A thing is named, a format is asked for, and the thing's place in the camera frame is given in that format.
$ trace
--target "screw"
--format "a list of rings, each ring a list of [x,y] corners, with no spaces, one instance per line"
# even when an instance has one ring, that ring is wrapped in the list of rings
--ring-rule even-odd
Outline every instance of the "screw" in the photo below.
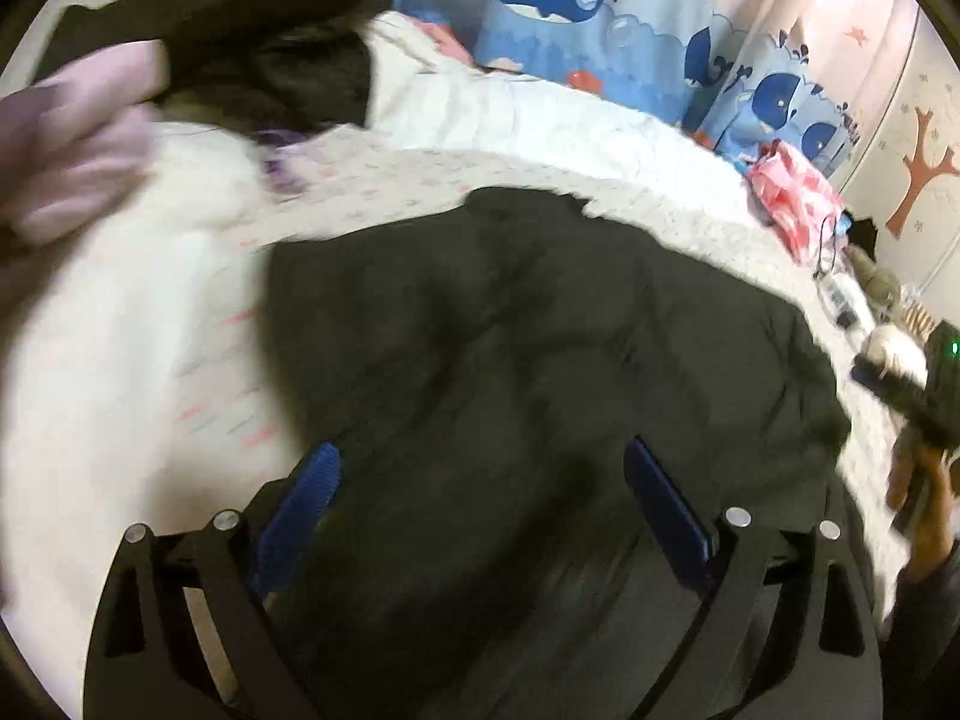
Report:
[[[832,520],[824,519],[820,523],[820,535],[827,541],[837,541],[837,538],[840,538],[840,533],[840,526]]]
[[[739,506],[731,506],[724,512],[727,522],[734,528],[746,528],[754,519],[750,516],[747,509],[741,509]]]
[[[240,514],[233,509],[224,509],[213,518],[213,527],[218,531],[232,531],[240,524]]]
[[[143,541],[146,535],[147,526],[142,522],[137,522],[136,525],[131,525],[127,528],[127,532],[123,534],[123,538],[126,538],[131,544],[136,544],[138,541]]]

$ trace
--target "white bedsheet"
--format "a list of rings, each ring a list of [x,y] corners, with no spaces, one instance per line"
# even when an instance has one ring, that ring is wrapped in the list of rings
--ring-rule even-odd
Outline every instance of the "white bedsheet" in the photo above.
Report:
[[[394,151],[344,127],[304,146],[296,165],[313,188],[277,203],[242,139],[190,125],[165,132],[152,181],[90,233],[32,316],[13,349],[4,401],[4,618],[72,717],[80,717],[89,629],[124,528],[141,520],[159,533],[202,526],[218,509],[243,508],[304,451],[251,321],[269,242],[440,212],[491,183],[574,191],[594,197],[591,214],[642,224],[795,299],[837,370],[850,364],[809,275],[774,236],[679,209],[635,184],[476,151]],[[902,560],[881,502],[892,429],[845,379],[839,395],[853,418],[841,466],[889,580]]]
[[[433,49],[389,12],[367,33],[373,54],[368,126],[395,148],[477,149],[630,181],[680,206],[755,226],[732,165],[648,114],[533,76],[479,71]]]

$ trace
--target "tree wall decal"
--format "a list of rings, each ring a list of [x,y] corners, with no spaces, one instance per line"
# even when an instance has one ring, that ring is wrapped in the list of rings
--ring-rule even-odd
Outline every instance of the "tree wall decal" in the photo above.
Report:
[[[933,111],[923,113],[920,108],[915,108],[917,112],[917,146],[913,151],[913,159],[904,156],[904,165],[910,172],[910,187],[906,191],[901,204],[896,207],[893,215],[887,220],[887,229],[899,238],[904,231],[907,217],[913,209],[913,204],[917,202],[917,197],[923,191],[923,187],[938,175],[960,175],[960,170],[953,166],[953,147],[948,146],[944,158],[940,160],[939,165],[931,167],[923,156],[923,146],[926,142],[926,131],[930,127],[930,119],[933,119]]]

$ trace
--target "blue gripper pad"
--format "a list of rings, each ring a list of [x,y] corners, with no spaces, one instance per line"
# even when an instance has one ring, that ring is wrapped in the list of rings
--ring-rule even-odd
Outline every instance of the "blue gripper pad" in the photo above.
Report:
[[[332,443],[322,443],[305,458],[294,485],[260,535],[250,588],[261,599],[290,584],[339,483],[340,452]]]
[[[623,472],[677,581],[696,592],[708,590],[713,557],[709,533],[639,437],[624,450]]]

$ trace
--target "pink fabric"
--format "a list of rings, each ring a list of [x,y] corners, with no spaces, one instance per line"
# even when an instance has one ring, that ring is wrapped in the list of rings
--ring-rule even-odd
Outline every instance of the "pink fabric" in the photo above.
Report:
[[[154,153],[152,105],[125,108],[88,138],[71,143],[13,201],[13,227],[48,244],[99,217],[140,181]]]
[[[832,235],[843,201],[798,148],[774,141],[747,172],[790,254],[802,265],[816,256],[821,229]],[[834,223],[824,224],[825,218]]]
[[[449,56],[451,59],[456,59],[458,62],[467,65],[467,67],[473,67],[473,57],[453,36],[453,30],[449,26],[422,22],[420,19],[413,18],[411,18],[411,21],[433,38],[437,44],[437,50],[443,56]]]
[[[3,216],[24,241],[48,244],[136,186],[154,151],[152,108],[138,103],[166,82],[162,43],[146,41],[99,50],[38,84],[55,97],[40,116],[35,167],[3,198]]]
[[[43,119],[43,146],[55,154],[89,135],[128,105],[150,100],[167,84],[158,40],[123,43],[64,65],[38,86],[56,86],[58,102]]]

